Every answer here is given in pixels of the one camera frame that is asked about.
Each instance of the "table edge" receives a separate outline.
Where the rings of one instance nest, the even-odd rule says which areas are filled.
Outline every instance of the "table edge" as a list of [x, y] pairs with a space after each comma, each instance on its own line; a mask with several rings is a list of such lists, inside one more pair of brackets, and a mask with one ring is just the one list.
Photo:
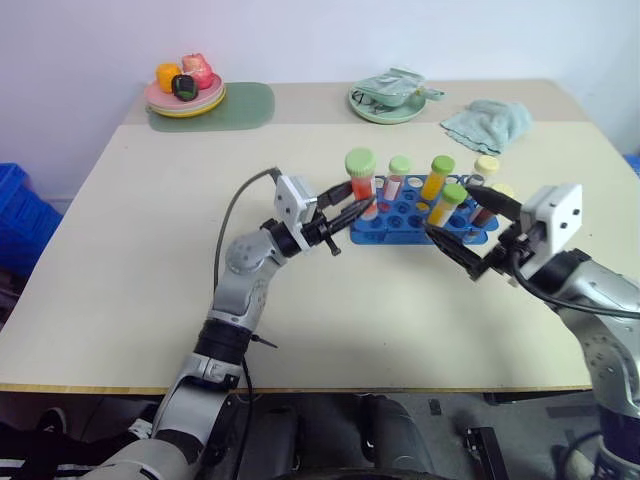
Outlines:
[[[559, 392], [591, 390], [591, 385], [560, 385], [545, 387], [374, 387], [374, 388], [256, 388], [255, 393], [512, 393], [512, 392]], [[96, 387], [78, 385], [38, 385], [20, 383], [0, 383], [0, 392], [24, 393], [70, 393], [103, 395], [165, 395], [163, 387]], [[246, 388], [231, 390], [230, 393], [246, 393]]]

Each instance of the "blue crate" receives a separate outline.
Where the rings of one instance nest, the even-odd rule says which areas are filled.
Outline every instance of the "blue crate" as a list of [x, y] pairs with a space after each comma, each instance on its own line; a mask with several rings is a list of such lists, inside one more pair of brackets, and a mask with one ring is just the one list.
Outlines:
[[27, 174], [0, 164], [0, 266], [29, 276], [62, 215], [24, 186]]
[[27, 179], [27, 174], [15, 163], [0, 163], [0, 212]]

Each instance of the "green cap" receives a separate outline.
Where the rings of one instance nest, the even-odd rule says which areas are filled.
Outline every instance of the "green cap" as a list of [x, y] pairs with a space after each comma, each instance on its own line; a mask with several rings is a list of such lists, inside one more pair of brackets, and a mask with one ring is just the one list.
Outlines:
[[411, 160], [403, 155], [396, 155], [389, 162], [389, 171], [395, 175], [406, 175], [411, 170]]
[[368, 177], [376, 169], [376, 159], [373, 152], [365, 147], [358, 147], [347, 153], [344, 159], [347, 173], [352, 177]]
[[453, 205], [460, 205], [467, 198], [467, 191], [462, 185], [448, 183], [442, 189], [442, 198]]
[[455, 166], [456, 162], [448, 155], [438, 155], [433, 159], [433, 162], [431, 162], [431, 170], [440, 175], [449, 175], [453, 172], [453, 167]]

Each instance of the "test tube rack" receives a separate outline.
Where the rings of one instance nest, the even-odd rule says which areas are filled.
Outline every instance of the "test tube rack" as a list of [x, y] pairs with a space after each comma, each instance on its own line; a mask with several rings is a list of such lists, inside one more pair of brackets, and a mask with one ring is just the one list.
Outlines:
[[[359, 245], [433, 245], [425, 233], [424, 225], [431, 208], [438, 201], [424, 202], [427, 209], [420, 210], [420, 190], [426, 175], [408, 175], [397, 199], [388, 202], [382, 197], [385, 177], [376, 177], [378, 215], [373, 220], [358, 219], [351, 225], [351, 241]], [[447, 183], [464, 183], [466, 175], [449, 175]], [[492, 218], [483, 228], [471, 225], [469, 217], [477, 203], [468, 197], [458, 206], [444, 228], [458, 236], [467, 245], [482, 245], [489, 239], [487, 232], [498, 228], [498, 220]]]

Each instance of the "white table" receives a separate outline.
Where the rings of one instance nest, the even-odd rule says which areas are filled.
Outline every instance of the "white table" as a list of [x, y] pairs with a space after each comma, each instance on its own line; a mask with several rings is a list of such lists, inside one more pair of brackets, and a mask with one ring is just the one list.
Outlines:
[[[545, 184], [582, 183], [584, 224], [568, 247], [621, 273], [640, 271], [638, 181], [572, 100], [542, 81], [434, 86], [449, 97], [398, 126], [360, 121], [335, 84], [274, 86], [273, 122], [247, 131], [158, 133], [134, 105], [0, 333], [0, 389], [163, 393], [195, 345], [218, 228], [244, 179], [278, 165], [320, 192], [346, 178], [344, 155], [358, 145], [374, 150], [379, 173], [398, 153], [415, 173], [437, 154], [467, 172], [477, 154], [437, 122], [473, 98], [520, 99], [536, 119], [500, 157], [496, 180], [520, 200]], [[316, 105], [316, 121], [293, 108], [301, 102]], [[273, 191], [263, 180], [246, 192], [225, 245], [274, 216]], [[612, 205], [611, 195], [626, 200]], [[258, 390], [589, 386], [560, 319], [496, 273], [473, 283], [433, 246], [359, 246], [346, 232], [336, 242], [339, 257], [315, 248], [272, 281], [258, 333], [280, 348], [251, 345]]]

